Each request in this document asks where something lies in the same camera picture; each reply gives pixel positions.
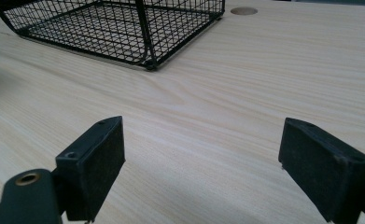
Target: round hole in desk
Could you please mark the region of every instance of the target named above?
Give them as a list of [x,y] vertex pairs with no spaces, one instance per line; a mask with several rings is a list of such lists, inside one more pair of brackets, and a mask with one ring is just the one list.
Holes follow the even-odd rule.
[[247,16],[257,14],[258,10],[253,7],[235,7],[231,10],[231,13],[239,16]]

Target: wooden table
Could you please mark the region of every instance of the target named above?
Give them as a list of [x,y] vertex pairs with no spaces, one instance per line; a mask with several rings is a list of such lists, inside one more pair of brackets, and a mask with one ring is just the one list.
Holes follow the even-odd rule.
[[226,10],[157,72],[36,44],[0,20],[0,195],[122,115],[127,162],[96,223],[325,223],[277,155],[286,117],[365,153],[365,7]]

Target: wire mesh basket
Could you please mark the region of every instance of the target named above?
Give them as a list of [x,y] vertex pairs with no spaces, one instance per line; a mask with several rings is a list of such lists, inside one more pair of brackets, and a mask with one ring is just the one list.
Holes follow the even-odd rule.
[[153,69],[223,15],[225,0],[0,0],[17,35]]

